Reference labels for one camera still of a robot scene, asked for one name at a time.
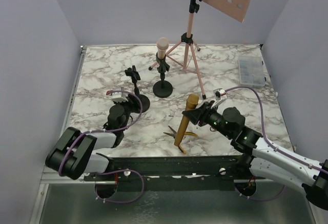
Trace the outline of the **gold toy microphone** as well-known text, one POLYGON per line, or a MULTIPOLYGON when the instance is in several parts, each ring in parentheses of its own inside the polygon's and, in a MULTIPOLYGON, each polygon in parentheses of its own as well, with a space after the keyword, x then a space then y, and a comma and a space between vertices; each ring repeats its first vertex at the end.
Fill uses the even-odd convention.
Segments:
MULTIPOLYGON (((185 110, 195 109, 198 105, 198 101, 199 101, 199 96, 197 94, 190 94, 186 101, 185 110)), ((178 146, 179 143, 182 141, 182 136, 186 132, 188 124, 189 124, 189 120, 185 116, 182 116, 179 128, 177 130, 177 135, 174 141, 175 146, 178 146)))

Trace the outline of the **pink toy microphone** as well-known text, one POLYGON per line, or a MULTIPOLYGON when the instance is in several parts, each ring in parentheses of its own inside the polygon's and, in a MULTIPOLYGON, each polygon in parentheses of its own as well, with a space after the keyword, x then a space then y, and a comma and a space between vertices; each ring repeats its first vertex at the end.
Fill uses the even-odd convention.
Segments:
POLYGON ((165 37, 161 37, 157 41, 156 46, 157 46, 157 57, 159 59, 164 59, 164 57, 166 55, 166 50, 169 47, 169 41, 168 41, 168 39, 165 38, 165 37))

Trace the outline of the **black mic stand front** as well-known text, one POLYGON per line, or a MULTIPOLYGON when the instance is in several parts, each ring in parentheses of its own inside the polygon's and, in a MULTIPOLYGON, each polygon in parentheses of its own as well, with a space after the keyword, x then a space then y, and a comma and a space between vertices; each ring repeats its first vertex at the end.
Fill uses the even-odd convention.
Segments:
POLYGON ((125 70, 125 75, 131 77, 131 81, 134 85, 134 94, 141 100, 142 103, 142 113, 148 111, 148 109, 150 108, 150 100, 147 96, 140 93, 140 90, 137 86, 137 82, 141 80, 141 77, 135 65, 132 65, 132 67, 127 68, 125 70))

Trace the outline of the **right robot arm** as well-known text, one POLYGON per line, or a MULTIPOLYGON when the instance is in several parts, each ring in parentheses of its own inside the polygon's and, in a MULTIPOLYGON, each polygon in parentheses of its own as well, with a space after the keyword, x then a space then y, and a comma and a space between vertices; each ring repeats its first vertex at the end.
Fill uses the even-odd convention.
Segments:
POLYGON ((327 162, 319 162, 289 151, 266 139, 264 134, 245 125, 245 117, 237 108, 217 112, 214 102, 205 102, 196 109, 183 111, 194 125, 209 125, 231 141, 238 152, 250 157, 236 165, 236 174, 243 179, 251 175, 263 177, 303 195, 313 205, 327 210, 327 162))

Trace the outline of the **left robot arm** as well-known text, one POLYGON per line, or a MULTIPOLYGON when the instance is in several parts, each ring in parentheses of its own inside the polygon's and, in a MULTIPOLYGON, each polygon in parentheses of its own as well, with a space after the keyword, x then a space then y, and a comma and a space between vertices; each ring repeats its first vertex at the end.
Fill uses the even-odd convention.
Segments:
POLYGON ((79 129, 68 127, 46 157, 45 165, 76 180, 84 173, 96 173, 102 180, 109 180, 114 169, 110 160, 94 151, 103 148, 115 148, 124 138, 128 128, 128 120, 132 113, 144 113, 150 107, 150 102, 139 97, 141 103, 134 97, 125 102, 115 102, 109 109, 104 130, 82 133, 79 129))

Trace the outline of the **clear plastic parts box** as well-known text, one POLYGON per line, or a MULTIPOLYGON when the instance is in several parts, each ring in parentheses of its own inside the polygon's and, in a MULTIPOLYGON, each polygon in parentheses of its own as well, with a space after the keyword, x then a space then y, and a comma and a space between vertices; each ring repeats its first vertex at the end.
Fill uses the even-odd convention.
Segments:
POLYGON ((238 58, 239 83, 244 86, 264 87, 265 75, 262 58, 242 55, 238 58))

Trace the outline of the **yellow handled pliers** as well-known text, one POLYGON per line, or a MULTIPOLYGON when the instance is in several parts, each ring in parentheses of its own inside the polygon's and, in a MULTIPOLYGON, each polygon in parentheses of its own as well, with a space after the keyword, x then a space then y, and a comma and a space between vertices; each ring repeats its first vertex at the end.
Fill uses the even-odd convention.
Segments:
MULTIPOLYGON (((171 127, 171 126, 168 126, 168 128, 171 130, 171 133, 169 132, 164 132, 164 134, 168 135, 168 136, 171 136, 173 138, 176 138, 176 135, 177 135, 177 132, 171 127)), ((197 137, 198 135, 196 133, 193 133, 193 132, 190 132, 190 131, 186 131, 184 133, 184 135, 182 136, 182 139, 184 139, 186 136, 194 136, 194 137, 197 137)), ((181 143, 179 143, 179 145, 177 146, 179 148, 179 150, 183 153, 183 154, 186 154, 186 151, 181 147, 181 143)))

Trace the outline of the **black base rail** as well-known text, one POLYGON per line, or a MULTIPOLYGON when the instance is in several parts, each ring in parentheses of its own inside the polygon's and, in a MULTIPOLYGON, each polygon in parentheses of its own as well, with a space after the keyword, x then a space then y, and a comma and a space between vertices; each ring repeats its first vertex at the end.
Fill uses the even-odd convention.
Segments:
POLYGON ((114 157, 108 171, 118 175, 118 190, 138 191, 233 191, 235 183, 247 182, 252 174, 245 156, 114 157))

